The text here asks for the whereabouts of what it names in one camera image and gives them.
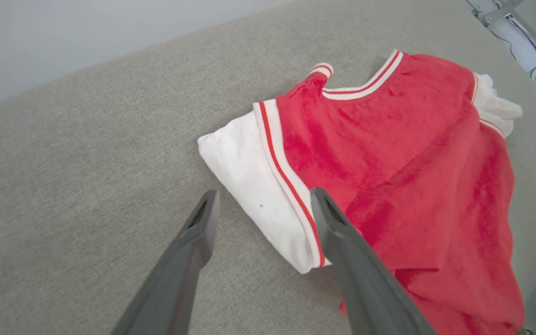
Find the garment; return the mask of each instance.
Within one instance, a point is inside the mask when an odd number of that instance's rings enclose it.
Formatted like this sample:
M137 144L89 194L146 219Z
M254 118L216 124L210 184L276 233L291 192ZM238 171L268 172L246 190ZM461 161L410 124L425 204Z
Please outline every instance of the garment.
M200 138L210 169L298 271L328 264L310 208L321 187L438 333L515 333L504 138L519 106L489 76L427 55L395 50L362 87L324 89L332 73L317 64Z

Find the gray fabric surface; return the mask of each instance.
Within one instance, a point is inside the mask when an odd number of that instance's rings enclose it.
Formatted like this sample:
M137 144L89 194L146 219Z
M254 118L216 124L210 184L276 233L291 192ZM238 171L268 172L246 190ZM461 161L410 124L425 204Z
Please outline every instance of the gray fabric surface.
M458 0L302 0L171 40L0 104L0 334L103 334L206 189L222 192L191 334L344 334L330 269L297 274L198 156L196 138L328 61L362 84L394 47L496 80L525 117L513 267L536 283L536 86Z

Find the white sleeve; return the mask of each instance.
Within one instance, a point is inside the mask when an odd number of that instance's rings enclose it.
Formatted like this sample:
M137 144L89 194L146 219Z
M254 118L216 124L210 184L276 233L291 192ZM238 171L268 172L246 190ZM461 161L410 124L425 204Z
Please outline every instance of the white sleeve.
M514 102L497 96L493 80L487 74L475 74L473 104L479 112L479 119L496 130L504 138L514 128L514 119L523 116L523 109Z
M300 273L313 267L305 230L272 169L250 112L198 139L202 159L276 250Z

